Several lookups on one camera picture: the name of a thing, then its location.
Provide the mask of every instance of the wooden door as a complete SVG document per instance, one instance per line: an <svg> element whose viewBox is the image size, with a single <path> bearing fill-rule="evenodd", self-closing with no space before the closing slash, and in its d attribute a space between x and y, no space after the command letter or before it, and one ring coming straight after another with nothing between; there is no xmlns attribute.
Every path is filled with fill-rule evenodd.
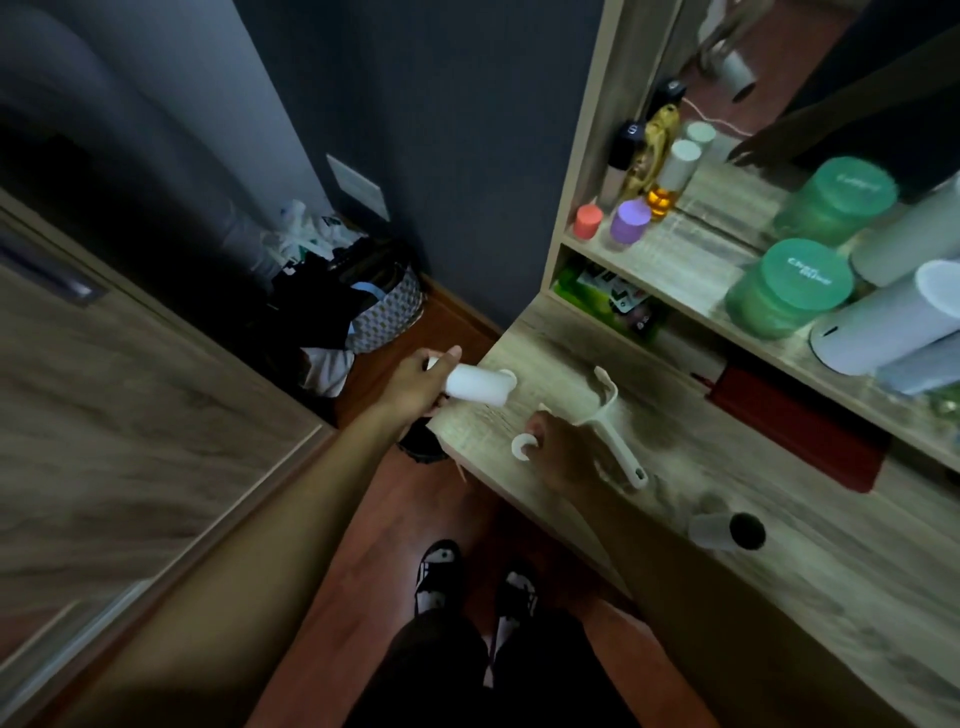
<svg viewBox="0 0 960 728"><path fill-rule="evenodd" d="M0 191L4 251L0 615L156 575L323 426Z"/></svg>

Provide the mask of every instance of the black pants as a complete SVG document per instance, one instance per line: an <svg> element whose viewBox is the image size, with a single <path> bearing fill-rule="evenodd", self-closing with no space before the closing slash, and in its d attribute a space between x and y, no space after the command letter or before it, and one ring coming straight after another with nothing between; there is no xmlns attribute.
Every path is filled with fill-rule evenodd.
<svg viewBox="0 0 960 728"><path fill-rule="evenodd" d="M483 688L487 646L469 619L443 610L411 619L394 638L345 725L638 724L566 612L539 612L517 629Z"/></svg>

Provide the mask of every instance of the person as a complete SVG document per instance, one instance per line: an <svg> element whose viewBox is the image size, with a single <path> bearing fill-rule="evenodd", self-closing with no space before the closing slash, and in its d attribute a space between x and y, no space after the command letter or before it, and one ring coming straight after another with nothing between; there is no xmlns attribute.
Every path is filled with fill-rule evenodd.
<svg viewBox="0 0 960 728"><path fill-rule="evenodd" d="M234 530L117 650L56 725L235 726L249 716L296 636L381 458L445 403L461 351L431 369L420 350L307 471ZM612 454L588 427L546 412L526 430L545 488L593 530L667 655L724 725L906 726L836 657L687 539L625 507L602 479ZM497 595L493 689L487 652L462 617L464 558L427 549L413 619L360 695L347 726L478 723L636 725L570 615L541 611L536 577L512 566Z"/></svg>

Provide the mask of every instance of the purple bottle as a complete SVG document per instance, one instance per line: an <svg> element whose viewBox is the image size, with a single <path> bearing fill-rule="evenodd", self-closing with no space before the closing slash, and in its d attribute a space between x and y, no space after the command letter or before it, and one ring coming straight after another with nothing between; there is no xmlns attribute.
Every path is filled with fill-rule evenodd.
<svg viewBox="0 0 960 728"><path fill-rule="evenodd" d="M621 245L633 245L650 222L650 207L642 200L627 200L613 214L610 237Z"/></svg>

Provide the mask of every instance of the black bottle cap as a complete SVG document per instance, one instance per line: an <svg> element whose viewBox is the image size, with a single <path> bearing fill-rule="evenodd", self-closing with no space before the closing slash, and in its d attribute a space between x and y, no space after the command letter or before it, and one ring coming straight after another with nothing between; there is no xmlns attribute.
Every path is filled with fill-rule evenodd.
<svg viewBox="0 0 960 728"><path fill-rule="evenodd" d="M636 152L643 148L643 124L638 121L625 122L613 140L608 164L615 169L629 169Z"/></svg>
<svg viewBox="0 0 960 728"><path fill-rule="evenodd" d="M686 95L686 84L677 79L667 79L654 89L654 95L650 99L650 106L647 108L647 121L650 121L660 109L667 104L673 104L678 107Z"/></svg>
<svg viewBox="0 0 960 728"><path fill-rule="evenodd" d="M730 535L733 542L748 551L756 551L767 540L767 529L756 516L735 513L730 519Z"/></svg>

